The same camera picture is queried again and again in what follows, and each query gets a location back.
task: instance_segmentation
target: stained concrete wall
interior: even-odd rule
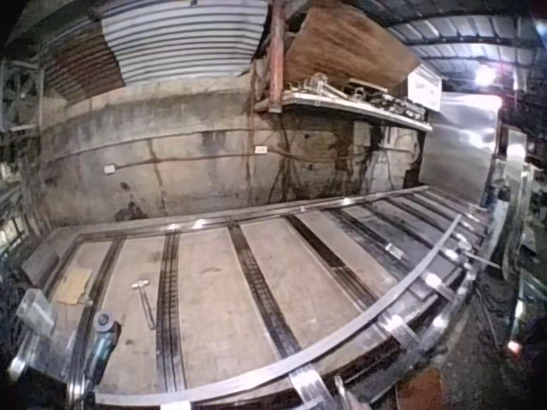
[[[282,123],[251,119],[249,105],[249,76],[137,85],[73,106],[48,98],[40,173],[52,220],[127,219],[131,202],[139,216],[162,217],[402,186],[414,133],[393,131],[390,147],[400,151],[374,153],[363,166],[368,125],[296,112]],[[286,149],[285,139],[296,158],[237,156],[254,145]],[[189,161],[218,155],[234,156]],[[106,175],[110,164],[121,169]]]

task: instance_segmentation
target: red pipe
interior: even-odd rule
[[[273,0],[272,4],[272,25],[270,32],[270,113],[280,113],[282,110],[283,95],[283,55],[285,35],[285,21],[283,19],[282,0]]]

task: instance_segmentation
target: stainless steel sheet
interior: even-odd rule
[[[420,182],[481,203],[496,150],[497,96],[444,92],[426,137]]]

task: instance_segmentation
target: hammer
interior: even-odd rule
[[[137,282],[131,285],[131,289],[138,289],[138,293],[140,294],[140,302],[143,305],[144,316],[146,317],[146,322],[148,323],[149,329],[153,331],[156,328],[154,314],[152,313],[152,308],[150,307],[150,303],[148,302],[148,296],[144,291],[144,287],[148,286],[149,283],[150,281],[147,279],[139,279]]]

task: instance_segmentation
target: small label on wall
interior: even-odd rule
[[[114,164],[107,165],[106,167],[104,167],[104,173],[106,173],[107,175],[110,175],[111,173],[115,173],[115,172],[116,172],[116,166]]]
[[[268,146],[267,145],[255,145],[255,154],[267,154]]]

